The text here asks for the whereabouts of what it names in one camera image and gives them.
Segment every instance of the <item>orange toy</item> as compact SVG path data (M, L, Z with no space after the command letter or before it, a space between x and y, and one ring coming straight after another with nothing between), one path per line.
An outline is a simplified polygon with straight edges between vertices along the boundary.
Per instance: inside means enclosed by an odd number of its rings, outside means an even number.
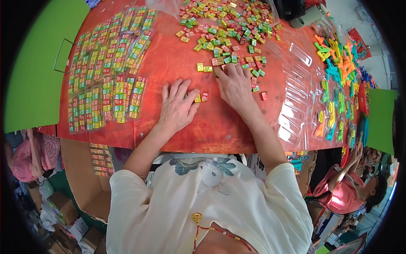
M320 45L324 42L324 37L318 37L317 35L314 35L314 37L316 38L316 40L319 42Z

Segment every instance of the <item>table surface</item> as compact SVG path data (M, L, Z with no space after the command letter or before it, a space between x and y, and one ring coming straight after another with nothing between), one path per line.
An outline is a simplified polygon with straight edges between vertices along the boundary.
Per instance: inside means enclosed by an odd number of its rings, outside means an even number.
M143 0L136 1L136 3L134 3L134 0L105 0L100 2L86 17L75 41L78 40L80 35L93 30L96 25L112 18L115 13L126 11L132 6L140 7L144 4ZM316 42L313 30L310 27L294 29L285 21L281 23L283 29L279 31L279 35L282 40L276 41L275 37L273 37L265 45L258 46L262 50L261 55L266 56L268 62L263 68L266 75L258 78L258 85L261 92L267 91L268 100L262 101L260 92L253 93L253 97L263 115L276 131L279 129L278 117L286 98L286 77L283 68L284 66L295 66L299 62L297 58L292 59L291 55L290 58L286 58L287 55L284 55L285 52L288 52L290 42L294 42L313 58L311 67L301 65L312 76L313 85L320 82L320 76L317 75L318 71L316 70L321 69L321 73L324 72L324 64L320 61L315 47L312 45ZM209 100L201 103L193 122L176 133L162 148L162 151L223 154L256 152L254 140L247 125L220 98L214 74L196 71L196 63L203 62L205 66L211 66L212 52L205 50L193 51L197 44L195 41L200 35L197 35L196 38L192 37L189 43L181 42L175 33L181 30L182 27L173 16L161 11L153 24L155 33L138 72L138 75L148 78L139 119L133 120L129 118L125 124L109 121L106 123L105 128L100 130L70 134L67 124L69 74L66 74L61 91L60 121L57 124L58 136L115 147L134 148L134 146L140 144L159 119L162 105L162 86L166 82L171 84L176 79L182 78L191 79L190 91L198 88L201 92L208 92ZM233 46L239 45L234 38L231 39L231 42ZM241 45L241 50L237 51L238 55L243 57L254 56L247 53L247 45L247 43L244 46ZM283 52L276 54L276 50L271 50L271 48L280 48ZM69 60L72 59L73 53L74 47L71 50ZM310 82L306 82L305 85L309 88ZM349 97L349 87L346 86L344 91L346 97ZM354 120L356 119L358 119L357 111L354 113ZM311 128L307 128L307 142L305 142L305 139L305 136L301 135L299 136L300 143L280 140L286 152L343 146L343 143L329 143L324 139L319 141L313 138Z

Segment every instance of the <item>floor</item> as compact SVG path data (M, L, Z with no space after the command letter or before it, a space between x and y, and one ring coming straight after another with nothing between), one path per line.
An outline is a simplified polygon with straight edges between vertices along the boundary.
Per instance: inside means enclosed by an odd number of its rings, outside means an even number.
M62 192L62 194L73 200L76 209L78 210L79 216L83 218L84 222L89 228L95 227L103 234L106 233L107 230L106 224L104 224L101 221L92 219L92 217L90 217L89 215L87 215L78 208L78 205L76 204L75 198L73 197L72 191L69 187L68 180L66 179L65 170L56 173L55 175L51 176L48 180L54 187L55 191L60 191Z

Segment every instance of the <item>cardboard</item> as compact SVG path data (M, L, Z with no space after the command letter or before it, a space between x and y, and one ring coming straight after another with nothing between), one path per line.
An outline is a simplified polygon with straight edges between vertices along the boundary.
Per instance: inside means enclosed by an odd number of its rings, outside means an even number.
M97 176L93 170L90 144L61 138L62 158L69 186L79 209L107 223L110 212L110 177Z
M28 185L28 191L30 192L30 196L32 198L32 201L34 202L35 207L37 208L39 214L41 214L42 211L42 195L39 193L39 187L37 185L31 186Z
M48 251L50 254L68 254L68 252L65 250L66 249L61 245L61 243L54 241L53 245Z
M105 239L100 242L94 254L107 254Z
M83 218L80 217L71 224L71 227L69 228L68 231L79 242L88 230L89 227L83 221Z
M65 253L73 254L76 250L79 250L80 253L82 252L76 240L69 238L66 234L64 234L60 225L54 224L52 226L55 229L55 232L52 234L52 238L59 243L60 247Z
M87 232L86 236L83 238L83 241L93 250L96 250L102 239L103 234L95 227L92 227L89 230L89 232Z
M48 198L57 218L65 225L70 225L79 215L73 201L60 191L55 192Z

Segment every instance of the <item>black object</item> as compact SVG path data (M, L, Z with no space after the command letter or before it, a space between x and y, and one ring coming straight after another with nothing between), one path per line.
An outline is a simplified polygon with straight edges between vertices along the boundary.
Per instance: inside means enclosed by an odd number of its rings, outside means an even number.
M305 0L274 0L281 20L290 21L305 14Z

